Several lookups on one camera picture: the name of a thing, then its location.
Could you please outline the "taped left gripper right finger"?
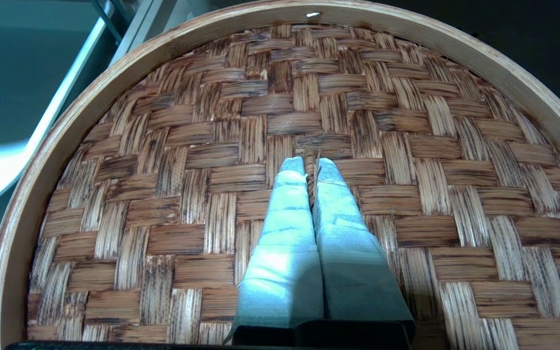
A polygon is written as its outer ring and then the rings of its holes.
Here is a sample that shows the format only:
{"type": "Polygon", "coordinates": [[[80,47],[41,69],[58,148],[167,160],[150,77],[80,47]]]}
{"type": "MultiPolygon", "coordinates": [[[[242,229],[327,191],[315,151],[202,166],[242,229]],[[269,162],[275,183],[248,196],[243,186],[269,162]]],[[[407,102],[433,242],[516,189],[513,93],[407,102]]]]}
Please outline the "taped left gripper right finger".
{"type": "Polygon", "coordinates": [[[313,218],[326,318],[396,321],[414,336],[416,324],[387,254],[367,228],[338,167],[328,158],[318,160],[313,218]]]}

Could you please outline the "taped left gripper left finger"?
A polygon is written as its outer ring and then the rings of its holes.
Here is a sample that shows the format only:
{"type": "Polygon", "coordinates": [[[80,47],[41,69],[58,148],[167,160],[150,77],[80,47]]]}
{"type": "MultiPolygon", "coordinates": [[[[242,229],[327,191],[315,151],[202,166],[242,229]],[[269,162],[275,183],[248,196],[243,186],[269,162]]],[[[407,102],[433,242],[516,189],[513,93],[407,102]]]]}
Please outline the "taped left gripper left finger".
{"type": "Polygon", "coordinates": [[[302,157],[282,162],[237,292],[228,336],[233,343],[292,343],[297,327],[324,319],[324,283],[302,157]]]}

